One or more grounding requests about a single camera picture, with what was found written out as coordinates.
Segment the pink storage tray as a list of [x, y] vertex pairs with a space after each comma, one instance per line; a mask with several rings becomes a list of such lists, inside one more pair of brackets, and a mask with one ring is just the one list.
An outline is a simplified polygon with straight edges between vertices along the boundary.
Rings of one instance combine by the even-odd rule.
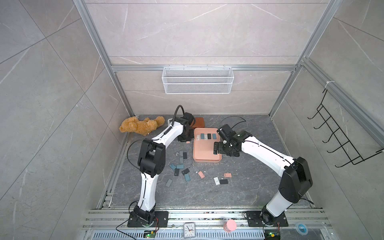
[[[196, 128], [194, 129], [194, 146], [193, 158], [198, 163], [219, 163], [222, 160], [222, 155], [214, 155], [214, 142], [221, 140], [217, 133], [217, 128]], [[196, 140], [196, 135], [205, 134], [205, 139]], [[212, 135], [212, 139], [208, 139], [207, 134]], [[213, 134], [217, 135], [217, 139], [213, 139]]]

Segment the white eraser front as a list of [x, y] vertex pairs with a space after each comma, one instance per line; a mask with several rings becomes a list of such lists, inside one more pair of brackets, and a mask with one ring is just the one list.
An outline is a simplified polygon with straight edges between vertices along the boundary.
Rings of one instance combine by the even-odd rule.
[[220, 185], [220, 180], [218, 177], [214, 177], [214, 181], [216, 185]]

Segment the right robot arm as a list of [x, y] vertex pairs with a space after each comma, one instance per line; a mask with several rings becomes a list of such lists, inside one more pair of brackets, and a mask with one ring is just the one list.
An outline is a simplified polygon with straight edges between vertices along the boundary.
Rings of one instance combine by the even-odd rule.
[[308, 162], [302, 158], [293, 158], [265, 145], [246, 131], [236, 133], [229, 125], [220, 126], [217, 133], [222, 138], [214, 143], [214, 154], [239, 157], [240, 153], [251, 155], [261, 161], [279, 177], [278, 192], [262, 208], [260, 219], [264, 225], [273, 226], [291, 205], [304, 198], [313, 186]]

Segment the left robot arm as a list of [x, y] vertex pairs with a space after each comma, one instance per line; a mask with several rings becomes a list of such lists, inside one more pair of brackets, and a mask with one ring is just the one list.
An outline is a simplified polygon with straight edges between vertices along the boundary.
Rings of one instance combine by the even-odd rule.
[[144, 226], [152, 225], [155, 220], [155, 193], [160, 173], [166, 165], [166, 149], [174, 141], [191, 141], [194, 130], [191, 125], [195, 118], [185, 112], [183, 106], [177, 106], [167, 128], [152, 139], [143, 139], [138, 157], [138, 169], [141, 172], [142, 184], [140, 198], [133, 213]]

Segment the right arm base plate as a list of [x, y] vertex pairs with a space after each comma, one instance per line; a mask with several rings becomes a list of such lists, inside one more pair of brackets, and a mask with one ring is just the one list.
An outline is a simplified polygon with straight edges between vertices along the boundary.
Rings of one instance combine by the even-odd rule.
[[248, 221], [249, 227], [288, 227], [285, 213], [274, 217], [268, 211], [245, 211], [244, 216]]

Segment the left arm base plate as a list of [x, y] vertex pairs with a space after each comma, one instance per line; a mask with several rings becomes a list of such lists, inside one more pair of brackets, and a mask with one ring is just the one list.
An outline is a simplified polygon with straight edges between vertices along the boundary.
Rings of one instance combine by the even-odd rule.
[[155, 211], [151, 213], [145, 213], [143, 216], [138, 215], [135, 212], [130, 212], [128, 219], [128, 228], [139, 227], [160, 227], [165, 228], [168, 226], [169, 212], [168, 211]]

